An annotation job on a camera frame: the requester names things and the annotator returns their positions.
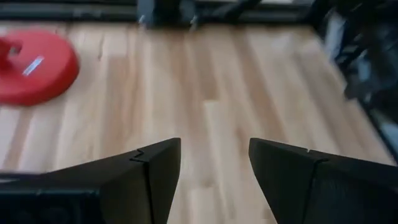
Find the white label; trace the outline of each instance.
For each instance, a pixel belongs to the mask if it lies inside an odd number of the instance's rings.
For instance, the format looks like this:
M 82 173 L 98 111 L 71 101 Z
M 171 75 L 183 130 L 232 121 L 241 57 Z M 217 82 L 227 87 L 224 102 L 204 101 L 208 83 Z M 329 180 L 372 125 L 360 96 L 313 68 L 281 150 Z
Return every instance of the white label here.
M 42 56 L 38 56 L 25 70 L 24 72 L 22 72 L 23 75 L 25 76 L 29 76 L 31 72 L 33 72 L 37 66 L 40 65 L 40 63 L 42 63 L 42 61 L 44 60 L 44 58 Z

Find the hardwood floor plank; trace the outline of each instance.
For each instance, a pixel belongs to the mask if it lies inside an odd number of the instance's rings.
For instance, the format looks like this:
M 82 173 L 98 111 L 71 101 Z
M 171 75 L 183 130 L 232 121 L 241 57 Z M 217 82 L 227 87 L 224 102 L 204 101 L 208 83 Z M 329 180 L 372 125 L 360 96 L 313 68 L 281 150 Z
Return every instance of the hardwood floor plank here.
M 274 224 L 251 137 L 394 164 L 306 27 L 34 26 L 70 40 L 80 74 L 54 100 L 0 106 L 3 170 L 45 172 L 181 137 L 169 223 Z

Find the black plastic piece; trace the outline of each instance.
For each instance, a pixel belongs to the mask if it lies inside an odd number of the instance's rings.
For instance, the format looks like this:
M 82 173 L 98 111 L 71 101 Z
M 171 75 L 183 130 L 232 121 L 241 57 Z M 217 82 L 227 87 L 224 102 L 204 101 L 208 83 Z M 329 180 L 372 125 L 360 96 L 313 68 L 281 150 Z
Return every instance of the black plastic piece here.
M 251 139 L 249 157 L 278 224 L 398 222 L 398 168 Z
M 179 172 L 180 140 L 169 139 L 98 161 L 22 176 L 0 184 L 0 223 L 166 224 Z

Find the black metal frame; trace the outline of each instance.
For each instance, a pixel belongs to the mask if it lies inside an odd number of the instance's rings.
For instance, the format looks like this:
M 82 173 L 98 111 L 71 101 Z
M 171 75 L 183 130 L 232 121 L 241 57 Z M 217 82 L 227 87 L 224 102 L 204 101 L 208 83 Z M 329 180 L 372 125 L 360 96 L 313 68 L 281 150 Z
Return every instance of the black metal frame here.
M 162 2 L 174 7 L 164 6 Z M 156 5 L 171 12 L 156 11 Z M 19 0 L 0 3 L 0 19 L 140 22 L 147 26 L 195 26 L 209 22 L 308 24 L 306 14 L 310 6 L 303 3 L 258 4 L 247 8 L 230 2 L 193 0 Z

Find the red weight plate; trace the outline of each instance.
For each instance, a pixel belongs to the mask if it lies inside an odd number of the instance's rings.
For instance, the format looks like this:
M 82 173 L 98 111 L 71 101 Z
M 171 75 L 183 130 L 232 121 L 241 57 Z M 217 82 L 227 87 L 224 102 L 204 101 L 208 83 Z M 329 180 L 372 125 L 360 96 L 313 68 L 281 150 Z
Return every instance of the red weight plate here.
M 35 105 L 69 88 L 79 66 L 72 46 L 56 34 L 43 30 L 20 30 L 7 34 L 19 43 L 18 54 L 8 57 L 10 66 L 0 68 L 0 103 Z

